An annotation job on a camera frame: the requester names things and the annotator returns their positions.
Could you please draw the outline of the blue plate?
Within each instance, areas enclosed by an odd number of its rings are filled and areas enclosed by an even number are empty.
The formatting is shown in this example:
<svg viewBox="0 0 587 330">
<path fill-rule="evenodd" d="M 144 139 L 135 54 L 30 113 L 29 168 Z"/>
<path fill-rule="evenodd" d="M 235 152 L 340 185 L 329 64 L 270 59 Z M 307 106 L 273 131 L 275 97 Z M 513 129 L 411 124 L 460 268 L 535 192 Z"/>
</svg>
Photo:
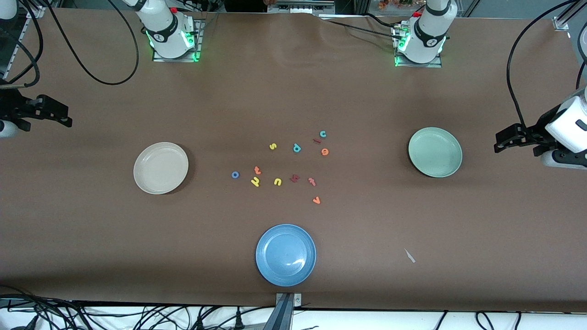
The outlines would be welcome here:
<svg viewBox="0 0 587 330">
<path fill-rule="evenodd" d="M 293 287 L 310 277 L 317 262 L 317 249 L 310 234 L 294 224 L 269 228 L 258 240 L 256 267 L 269 283 Z"/>
</svg>

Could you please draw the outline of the beige brown plate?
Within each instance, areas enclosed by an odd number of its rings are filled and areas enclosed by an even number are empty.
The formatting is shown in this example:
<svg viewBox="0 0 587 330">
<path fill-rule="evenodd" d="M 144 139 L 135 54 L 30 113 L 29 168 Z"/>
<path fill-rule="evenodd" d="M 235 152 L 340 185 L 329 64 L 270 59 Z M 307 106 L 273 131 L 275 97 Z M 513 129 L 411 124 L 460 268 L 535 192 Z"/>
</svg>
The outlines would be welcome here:
<svg viewBox="0 0 587 330">
<path fill-rule="evenodd" d="M 187 153 L 170 142 L 155 143 L 145 148 L 133 167 L 137 186 L 146 193 L 161 195 L 180 186 L 189 171 Z"/>
</svg>

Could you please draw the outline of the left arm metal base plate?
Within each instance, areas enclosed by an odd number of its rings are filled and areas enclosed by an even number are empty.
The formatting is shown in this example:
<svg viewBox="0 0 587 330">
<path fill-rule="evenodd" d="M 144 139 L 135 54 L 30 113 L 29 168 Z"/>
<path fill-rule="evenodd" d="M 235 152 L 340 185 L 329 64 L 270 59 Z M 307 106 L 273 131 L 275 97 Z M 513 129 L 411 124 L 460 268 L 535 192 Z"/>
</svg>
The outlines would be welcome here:
<svg viewBox="0 0 587 330">
<path fill-rule="evenodd" d="M 390 28 L 392 32 L 392 36 L 399 37 L 399 39 L 394 39 L 393 41 L 393 48 L 394 48 L 394 64 L 395 67 L 419 67 L 419 68 L 441 68 L 442 67 L 442 59 L 440 56 L 440 51 L 442 50 L 442 46 L 440 46 L 439 50 L 436 53 L 434 59 L 427 63 L 417 63 L 413 62 L 404 54 L 403 50 L 407 47 L 411 40 L 415 38 L 411 37 L 409 33 L 409 28 L 407 26 L 400 26 L 396 25 Z"/>
</svg>

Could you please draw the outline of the pale green plate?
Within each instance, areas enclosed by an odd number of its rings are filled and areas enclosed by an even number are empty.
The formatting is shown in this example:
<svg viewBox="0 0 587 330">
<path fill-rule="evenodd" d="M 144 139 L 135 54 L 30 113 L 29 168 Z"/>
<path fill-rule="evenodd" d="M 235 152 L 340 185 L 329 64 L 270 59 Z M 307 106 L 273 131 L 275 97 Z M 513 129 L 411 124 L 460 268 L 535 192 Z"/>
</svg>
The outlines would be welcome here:
<svg viewBox="0 0 587 330">
<path fill-rule="evenodd" d="M 463 149 L 457 138 L 438 127 L 417 130 L 408 142 L 408 155 L 419 172 L 432 178 L 449 177 L 463 163 Z"/>
</svg>

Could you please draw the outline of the silver metal rack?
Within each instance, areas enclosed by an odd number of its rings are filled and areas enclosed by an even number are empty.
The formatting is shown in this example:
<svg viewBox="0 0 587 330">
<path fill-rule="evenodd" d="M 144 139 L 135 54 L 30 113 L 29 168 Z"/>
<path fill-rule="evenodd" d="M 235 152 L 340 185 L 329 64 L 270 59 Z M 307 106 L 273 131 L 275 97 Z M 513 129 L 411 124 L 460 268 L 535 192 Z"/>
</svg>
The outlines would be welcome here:
<svg viewBox="0 0 587 330">
<path fill-rule="evenodd" d="M 334 15 L 336 13 L 335 0 L 277 0 L 267 6 L 268 13 L 310 13 Z"/>
</svg>

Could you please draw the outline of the aluminium frame profile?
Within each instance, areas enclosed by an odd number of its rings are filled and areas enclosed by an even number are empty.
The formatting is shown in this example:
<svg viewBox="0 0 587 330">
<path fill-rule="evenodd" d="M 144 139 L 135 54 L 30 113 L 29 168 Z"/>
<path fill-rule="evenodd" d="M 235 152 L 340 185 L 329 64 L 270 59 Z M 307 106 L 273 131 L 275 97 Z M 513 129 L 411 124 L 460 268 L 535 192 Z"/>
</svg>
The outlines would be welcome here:
<svg viewBox="0 0 587 330">
<path fill-rule="evenodd" d="M 23 33 L 28 27 L 28 19 L 23 15 L 17 15 L 10 20 L 0 19 L 0 28 L 18 37 L 22 41 Z M 0 77 L 8 76 L 9 68 L 12 65 L 17 44 L 9 38 L 6 33 L 0 31 Z"/>
<path fill-rule="evenodd" d="M 552 25 L 556 31 L 568 31 L 568 23 L 581 10 L 581 2 L 583 0 L 576 0 L 570 3 L 558 16 L 552 19 Z"/>
</svg>

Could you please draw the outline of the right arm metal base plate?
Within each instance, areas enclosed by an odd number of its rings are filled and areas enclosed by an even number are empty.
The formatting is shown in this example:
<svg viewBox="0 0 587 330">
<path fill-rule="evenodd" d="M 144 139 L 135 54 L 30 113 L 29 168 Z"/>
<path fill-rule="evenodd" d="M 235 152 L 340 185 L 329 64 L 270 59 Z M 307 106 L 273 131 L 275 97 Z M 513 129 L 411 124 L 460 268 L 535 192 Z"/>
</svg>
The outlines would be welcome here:
<svg viewBox="0 0 587 330">
<path fill-rule="evenodd" d="M 199 62 L 203 44 L 204 36 L 204 20 L 193 20 L 192 31 L 184 32 L 184 39 L 187 41 L 189 48 L 188 51 L 182 56 L 174 59 L 163 58 L 153 48 L 153 62 L 177 62 L 177 63 L 195 63 Z"/>
</svg>

